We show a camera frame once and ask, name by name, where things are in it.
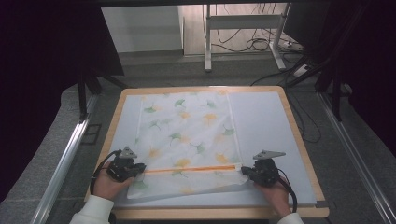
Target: metal frame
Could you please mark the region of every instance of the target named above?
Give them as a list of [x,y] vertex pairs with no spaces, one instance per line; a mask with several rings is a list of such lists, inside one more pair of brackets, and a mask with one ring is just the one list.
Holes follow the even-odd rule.
[[364,162],[361,154],[359,153],[358,149],[353,144],[353,141],[350,139],[347,130],[345,129],[343,123],[338,120],[338,118],[332,112],[332,103],[330,102],[326,93],[318,93],[318,98],[322,103],[332,126],[334,127],[335,131],[340,138],[344,149],[346,150],[347,155],[349,156],[350,160],[352,161],[353,165],[355,166],[356,171],[358,172],[359,176],[361,177],[361,182],[363,183],[364,187],[366,187],[368,193],[370,194],[376,209],[378,210],[379,214],[381,215],[384,223],[392,224],[396,223],[396,216],[391,208],[388,199],[384,195],[382,189],[378,186],[373,175],[371,174],[369,168],[367,167],[366,163]]
[[206,5],[206,42],[205,42],[205,71],[212,71],[212,52],[210,31],[229,29],[276,29],[274,41],[269,43],[270,49],[279,70],[285,70],[282,57],[279,54],[277,45],[282,35],[283,27],[288,16],[290,3],[280,15],[235,15],[235,16],[210,16],[210,5]]
[[90,122],[91,114],[94,106],[96,105],[97,98],[97,95],[91,96],[87,106],[87,116],[83,121],[77,124],[75,130],[73,131],[66,149],[64,150],[64,154],[62,155],[61,160],[59,161],[58,166],[56,167],[56,170],[47,186],[47,189],[40,200],[40,204],[35,210],[35,214],[30,222],[31,224],[45,223],[47,221],[47,218],[50,215],[50,210],[55,203],[59,190],[64,183],[64,179],[66,178],[70,165],[76,155],[82,135],[85,133],[88,123]]

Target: floral patterned cloth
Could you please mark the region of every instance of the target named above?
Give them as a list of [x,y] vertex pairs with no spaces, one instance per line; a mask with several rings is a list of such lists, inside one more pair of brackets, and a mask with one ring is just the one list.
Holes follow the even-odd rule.
[[141,96],[134,151],[147,165],[128,198],[219,192],[247,179],[226,91]]

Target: wooden frame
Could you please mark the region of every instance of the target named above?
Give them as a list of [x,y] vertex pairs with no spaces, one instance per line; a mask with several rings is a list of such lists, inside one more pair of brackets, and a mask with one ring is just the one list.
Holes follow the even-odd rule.
[[[305,169],[308,173],[311,185],[313,187],[317,202],[324,202],[325,198],[320,188],[317,176],[312,166],[311,160],[306,152],[303,139],[298,130],[296,121],[291,112],[286,94],[278,86],[261,86],[261,87],[175,87],[175,88],[145,88],[145,89],[127,89],[121,93],[119,102],[111,120],[101,154],[97,165],[108,155],[126,96],[141,94],[163,94],[183,91],[227,91],[227,92],[260,92],[276,91],[279,94],[282,105],[285,109],[286,116],[289,120],[291,130],[299,148]],[[170,208],[115,208],[113,213],[119,219],[259,219],[259,218],[277,218],[276,213],[271,207],[250,206],[250,207],[207,207],[207,208],[186,208],[185,206]],[[327,217],[329,208],[327,206],[318,207],[317,205],[298,207],[298,213],[301,217]]]

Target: leaf print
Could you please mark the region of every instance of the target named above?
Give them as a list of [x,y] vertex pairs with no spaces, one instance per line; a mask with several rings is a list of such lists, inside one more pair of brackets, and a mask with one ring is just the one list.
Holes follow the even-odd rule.
[[224,154],[216,153],[216,160],[222,164],[228,163],[228,159],[224,156]]
[[169,145],[172,145],[172,141],[174,139],[181,139],[181,134],[180,133],[173,133],[173,134],[169,135],[169,137],[172,138],[171,143]]
[[176,171],[174,171],[174,172],[172,173],[172,176],[175,176],[175,175],[182,175],[182,176],[184,176],[184,177],[186,177],[186,178],[189,178],[188,176],[183,175],[182,172],[183,172],[182,170],[176,170]]
[[190,160],[189,159],[180,159],[175,163],[175,166],[179,166],[179,167],[186,167],[190,164]]
[[211,100],[207,100],[206,105],[209,106],[212,109],[216,108],[215,103],[213,101],[211,101]]
[[180,189],[180,192],[184,194],[193,194],[194,190],[192,190],[190,187],[183,187]]
[[158,126],[158,120],[156,119],[156,120],[154,120],[154,121],[152,121],[150,124],[149,124],[149,128],[152,128],[152,127],[157,127],[159,130],[161,130],[161,128],[160,128],[160,126]]
[[145,184],[143,180],[135,180],[133,186],[136,189],[147,189],[149,187],[149,185]]
[[227,91],[226,90],[222,90],[222,91],[219,91],[218,92],[218,95],[226,95],[227,94]]
[[181,116],[182,119],[187,119],[191,116],[190,113],[188,112],[180,112],[179,115]]
[[171,119],[163,119],[161,120],[161,124],[169,124],[171,121]]
[[206,114],[204,116],[204,119],[207,119],[207,125],[210,125],[210,120],[216,119],[217,116],[215,114]]
[[223,135],[233,135],[235,133],[235,129],[227,129],[224,125],[223,127],[225,129]]
[[148,156],[150,158],[156,158],[156,157],[160,156],[160,150],[157,148],[151,148],[149,150]]
[[176,102],[175,102],[175,107],[177,107],[178,105],[183,106],[183,107],[186,107],[186,106],[183,105],[184,102],[185,102],[184,99],[180,99],[180,100],[176,101]]
[[205,151],[205,147],[204,147],[204,143],[203,142],[200,145],[198,145],[198,146],[195,146],[193,144],[190,144],[190,145],[192,145],[193,147],[196,147],[197,154],[201,154],[201,153],[203,153]]
[[144,111],[146,113],[154,113],[156,110],[153,107],[145,108]]

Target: person's arm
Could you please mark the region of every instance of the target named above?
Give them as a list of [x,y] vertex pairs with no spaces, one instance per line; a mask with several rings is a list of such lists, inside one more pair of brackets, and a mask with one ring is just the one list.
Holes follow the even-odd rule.
[[79,213],[73,215],[70,224],[107,224],[108,216],[114,203],[112,200],[124,188],[130,186],[134,179],[128,178],[120,183],[113,180],[106,172],[108,161],[95,181],[93,195]]
[[277,224],[304,224],[297,213],[290,211],[289,193],[282,184],[276,182],[271,188],[264,188],[256,183],[254,186],[264,194],[265,200],[280,216],[281,219]]

